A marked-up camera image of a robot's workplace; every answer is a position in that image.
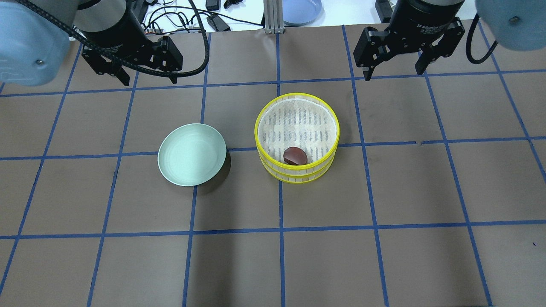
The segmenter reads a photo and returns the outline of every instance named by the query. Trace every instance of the yellow-rimmed basket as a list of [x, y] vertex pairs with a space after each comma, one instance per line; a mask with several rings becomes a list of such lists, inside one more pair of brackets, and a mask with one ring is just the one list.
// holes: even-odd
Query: yellow-rimmed basket
[[[332, 108], [305, 93], [289, 93], [269, 102], [258, 115], [254, 138], [262, 164], [275, 178], [302, 184], [322, 176], [331, 166], [340, 127]], [[283, 161], [285, 149], [295, 146], [307, 154], [308, 164]]]

